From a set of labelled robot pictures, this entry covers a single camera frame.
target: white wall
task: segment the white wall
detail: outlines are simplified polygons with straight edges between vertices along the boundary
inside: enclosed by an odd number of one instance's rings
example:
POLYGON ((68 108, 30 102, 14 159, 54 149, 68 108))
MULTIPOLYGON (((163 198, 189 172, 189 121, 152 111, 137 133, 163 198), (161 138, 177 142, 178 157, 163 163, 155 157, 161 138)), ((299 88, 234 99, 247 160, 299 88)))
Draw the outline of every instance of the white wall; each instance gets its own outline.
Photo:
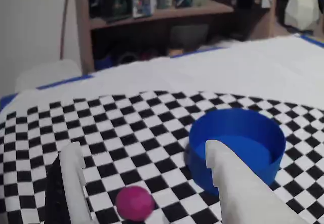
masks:
MULTIPOLYGON (((0 96, 13 93, 16 77, 59 60, 64 0, 0 0, 0 96)), ((79 63, 75 4, 70 0, 65 57, 79 63)))

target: blue bowl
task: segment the blue bowl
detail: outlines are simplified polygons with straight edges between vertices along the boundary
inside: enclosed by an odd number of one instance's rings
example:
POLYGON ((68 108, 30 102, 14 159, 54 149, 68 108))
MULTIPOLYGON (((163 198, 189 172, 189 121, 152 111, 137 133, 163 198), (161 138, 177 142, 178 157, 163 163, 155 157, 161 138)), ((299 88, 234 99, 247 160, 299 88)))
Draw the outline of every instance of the blue bowl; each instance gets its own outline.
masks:
POLYGON ((190 130, 188 165, 193 180, 216 195, 218 189, 213 186, 212 171, 206 168, 207 140, 223 142, 267 185, 274 181, 286 146, 278 124, 256 111, 222 109, 208 112, 190 130))

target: checkerboard mat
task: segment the checkerboard mat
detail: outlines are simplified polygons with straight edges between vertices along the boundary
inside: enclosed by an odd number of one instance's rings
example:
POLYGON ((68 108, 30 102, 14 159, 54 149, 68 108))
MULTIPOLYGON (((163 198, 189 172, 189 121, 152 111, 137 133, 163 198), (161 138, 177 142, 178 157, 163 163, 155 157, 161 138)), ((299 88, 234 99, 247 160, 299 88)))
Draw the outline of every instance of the checkerboard mat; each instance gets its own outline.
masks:
POLYGON ((0 124, 0 215, 10 223, 44 220, 46 171, 70 139, 81 144, 86 198, 99 223, 125 223, 115 198, 129 185, 155 200, 147 224, 218 223, 218 197, 195 184, 184 159, 192 123, 231 107, 280 124, 287 147, 271 188, 307 222, 324 223, 324 111, 210 92, 112 95, 8 114, 0 124))

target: pink ball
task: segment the pink ball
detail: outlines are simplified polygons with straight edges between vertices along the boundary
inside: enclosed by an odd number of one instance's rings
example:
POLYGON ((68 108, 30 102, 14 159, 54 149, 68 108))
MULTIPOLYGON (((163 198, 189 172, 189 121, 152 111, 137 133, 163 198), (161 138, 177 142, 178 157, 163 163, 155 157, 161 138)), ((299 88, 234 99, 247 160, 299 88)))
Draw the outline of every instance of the pink ball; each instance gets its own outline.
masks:
POLYGON ((152 213, 154 201, 146 189, 131 186, 123 188, 118 193, 116 206, 122 218, 143 221, 152 213))

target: shelf board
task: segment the shelf board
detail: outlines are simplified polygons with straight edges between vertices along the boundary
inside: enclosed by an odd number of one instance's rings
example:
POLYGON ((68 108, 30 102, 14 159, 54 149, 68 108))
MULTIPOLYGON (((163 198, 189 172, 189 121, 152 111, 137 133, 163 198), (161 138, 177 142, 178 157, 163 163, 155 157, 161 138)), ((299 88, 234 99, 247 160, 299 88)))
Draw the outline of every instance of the shelf board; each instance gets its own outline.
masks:
POLYGON ((90 20, 91 29, 107 28, 118 25, 141 23, 146 21, 154 21, 167 18, 181 18, 197 15, 209 15, 220 13, 231 13, 234 9, 230 6, 217 3, 212 0, 207 0, 206 5, 203 7, 190 7, 190 8, 170 8, 170 9, 157 9, 150 17, 143 18, 127 18, 115 22, 107 23, 101 18, 94 18, 90 20))

